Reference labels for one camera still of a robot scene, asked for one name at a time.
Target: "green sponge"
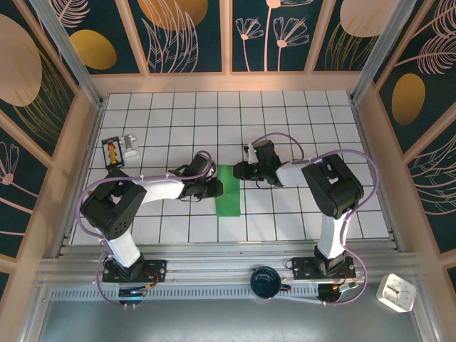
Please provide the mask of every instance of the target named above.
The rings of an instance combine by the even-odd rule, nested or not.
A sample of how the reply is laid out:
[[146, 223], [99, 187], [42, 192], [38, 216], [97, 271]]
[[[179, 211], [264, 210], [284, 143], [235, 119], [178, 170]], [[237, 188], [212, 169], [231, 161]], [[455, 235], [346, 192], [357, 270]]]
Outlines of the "green sponge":
[[241, 191], [239, 189], [239, 180], [233, 176], [233, 167], [219, 165], [217, 177], [223, 183], [223, 195], [215, 199], [217, 216], [241, 216]]

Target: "black motor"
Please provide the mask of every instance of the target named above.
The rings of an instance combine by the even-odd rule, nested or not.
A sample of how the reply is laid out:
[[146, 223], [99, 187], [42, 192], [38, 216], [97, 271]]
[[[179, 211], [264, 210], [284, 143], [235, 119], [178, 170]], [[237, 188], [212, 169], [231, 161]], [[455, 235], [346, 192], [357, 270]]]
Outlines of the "black motor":
[[[170, 172], [178, 177], [191, 177], [199, 175], [207, 168], [209, 160], [203, 154], [196, 154], [190, 165], [183, 165]], [[183, 180], [184, 189], [179, 199], [195, 196], [199, 201], [204, 198], [218, 197], [223, 195], [223, 184], [215, 177], [217, 167], [211, 164], [209, 172], [204, 177], [194, 180]]]
[[[282, 163], [274, 150], [273, 142], [262, 140], [253, 145], [253, 148], [258, 162], [253, 164], [238, 162], [233, 168], [233, 175], [240, 180], [266, 180], [270, 185], [281, 187], [276, 171]], [[245, 146], [244, 151], [249, 153], [249, 148]]]

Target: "clock face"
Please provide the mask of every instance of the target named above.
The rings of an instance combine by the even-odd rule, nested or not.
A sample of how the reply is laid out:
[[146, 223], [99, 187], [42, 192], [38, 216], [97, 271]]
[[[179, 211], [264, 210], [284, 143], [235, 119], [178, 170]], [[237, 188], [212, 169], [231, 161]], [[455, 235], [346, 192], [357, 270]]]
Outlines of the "clock face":
[[389, 302], [388, 305], [394, 309], [396, 306], [399, 309], [396, 311], [410, 311], [415, 301], [416, 288], [395, 274], [390, 274], [387, 277], [381, 289], [382, 301]]

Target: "flower illustration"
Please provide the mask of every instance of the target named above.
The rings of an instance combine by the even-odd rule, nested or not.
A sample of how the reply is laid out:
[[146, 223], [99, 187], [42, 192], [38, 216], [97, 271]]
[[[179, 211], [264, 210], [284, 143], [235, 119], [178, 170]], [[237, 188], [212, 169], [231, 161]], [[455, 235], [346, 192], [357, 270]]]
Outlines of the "flower illustration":
[[270, 9], [277, 9], [280, 6], [291, 7], [307, 5], [311, 2], [314, 2], [314, 0], [266, 0], [266, 4], [269, 6]]
[[306, 18], [290, 18], [284, 25], [284, 17], [274, 19], [274, 34], [276, 35], [279, 57], [277, 59], [277, 71], [280, 71], [281, 50], [289, 46], [297, 46], [309, 42]]
[[291, 6], [301, 6], [308, 5], [314, 2], [314, 0], [266, 0], [266, 5], [268, 5], [268, 17], [266, 20], [266, 35], [264, 39], [264, 71], [268, 71], [268, 37], [269, 37], [269, 23], [271, 22], [271, 12], [272, 9], [277, 9], [279, 7], [291, 7]]
[[[38, 195], [18, 186], [14, 183], [14, 173], [16, 171], [16, 167], [19, 161], [19, 147], [15, 146], [15, 144], [11, 144], [8, 148], [6, 147], [5, 142], [0, 142], [0, 185], [13, 185], [17, 187], [19, 190], [32, 195], [34, 197], [38, 197]], [[28, 214], [31, 214], [32, 211], [25, 207], [22, 207], [19, 204], [13, 203], [0, 197], [0, 202], [9, 205], [10, 207], [16, 208]]]
[[19, 147], [11, 144], [8, 149], [6, 144], [0, 142], [0, 180], [3, 185], [10, 185], [14, 179], [17, 162], [19, 160]]
[[239, 32], [239, 35], [242, 39], [242, 45], [244, 47], [244, 58], [245, 64], [247, 66], [247, 71], [250, 71], [249, 61], [247, 59], [247, 50], [245, 47], [245, 41], [249, 39], [259, 38], [264, 35], [264, 31], [260, 30], [260, 23], [258, 22], [258, 18], [252, 19], [244, 19], [239, 18], [236, 20], [236, 27]]

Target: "orange object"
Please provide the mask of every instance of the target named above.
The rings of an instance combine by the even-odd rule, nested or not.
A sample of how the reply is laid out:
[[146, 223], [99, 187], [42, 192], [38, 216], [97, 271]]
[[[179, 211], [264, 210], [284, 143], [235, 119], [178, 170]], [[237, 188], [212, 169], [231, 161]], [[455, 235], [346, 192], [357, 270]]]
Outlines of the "orange object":
[[115, 165], [118, 163], [117, 161], [117, 153], [115, 152], [115, 146], [111, 142], [108, 143], [108, 153], [109, 153], [109, 159], [111, 161], [112, 165]]

